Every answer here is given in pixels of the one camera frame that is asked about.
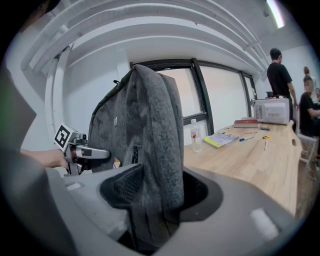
ceiling light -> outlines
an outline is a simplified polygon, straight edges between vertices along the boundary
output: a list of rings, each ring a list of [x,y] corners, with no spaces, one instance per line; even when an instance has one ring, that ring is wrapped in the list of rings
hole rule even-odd
[[[275,0],[266,0],[266,3],[269,5],[269,7],[272,11],[272,14],[273,14],[273,17],[275,18],[275,22],[278,26],[278,29],[282,28],[285,25],[285,23],[284,23],[284,20],[282,19],[282,16],[281,16],[281,13],[278,9],[276,1]]]

white chair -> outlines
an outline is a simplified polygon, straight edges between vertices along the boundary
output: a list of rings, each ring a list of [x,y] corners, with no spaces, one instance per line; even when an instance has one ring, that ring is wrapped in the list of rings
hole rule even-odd
[[[316,152],[318,150],[318,145],[319,145],[319,138],[318,137],[309,137],[301,134],[300,132],[300,110],[298,109],[297,114],[296,114],[296,128],[295,128],[295,134],[296,136],[300,139],[301,143],[307,142],[309,145],[311,144],[311,151],[308,152],[309,147],[307,147],[307,150],[302,149],[300,161],[305,163],[305,172],[306,174],[316,182],[319,182],[317,179],[317,175],[314,173],[314,171],[310,168],[310,163],[311,161],[315,158]],[[315,178],[311,177],[306,169],[310,169]]]

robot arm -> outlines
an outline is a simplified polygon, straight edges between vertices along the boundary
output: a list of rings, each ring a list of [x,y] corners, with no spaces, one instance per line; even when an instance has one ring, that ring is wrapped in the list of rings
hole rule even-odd
[[[88,146],[87,136],[66,123],[61,123],[54,138],[54,143],[62,150],[68,163],[69,175],[80,175],[84,170],[90,170],[90,162],[94,159],[108,159],[109,150]]]

book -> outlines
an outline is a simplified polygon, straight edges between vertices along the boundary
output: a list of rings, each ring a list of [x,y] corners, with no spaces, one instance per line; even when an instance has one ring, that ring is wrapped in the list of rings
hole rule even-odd
[[[258,128],[257,119],[235,120],[233,127],[235,128]]]
[[[203,142],[209,144],[210,146],[219,149],[224,145],[237,140],[239,136],[233,135],[231,133],[215,133],[211,136],[206,136],[203,138]]]

man in black shirt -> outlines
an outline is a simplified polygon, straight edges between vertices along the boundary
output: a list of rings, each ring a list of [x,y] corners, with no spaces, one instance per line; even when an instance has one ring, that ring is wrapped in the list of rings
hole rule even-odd
[[[300,131],[303,135],[320,137],[320,110],[315,110],[315,105],[311,99],[315,85],[311,77],[305,77],[304,91],[300,99]],[[320,155],[320,145],[318,147],[318,157]]]
[[[298,103],[296,98],[296,91],[292,84],[292,79],[286,67],[281,64],[281,51],[277,48],[272,48],[270,50],[270,56],[272,62],[269,65],[266,74],[271,85],[273,95],[282,95],[289,99],[290,120],[293,120],[293,122],[296,123],[296,121],[293,118],[294,108],[290,93],[293,97],[293,103],[295,108],[298,106]]]

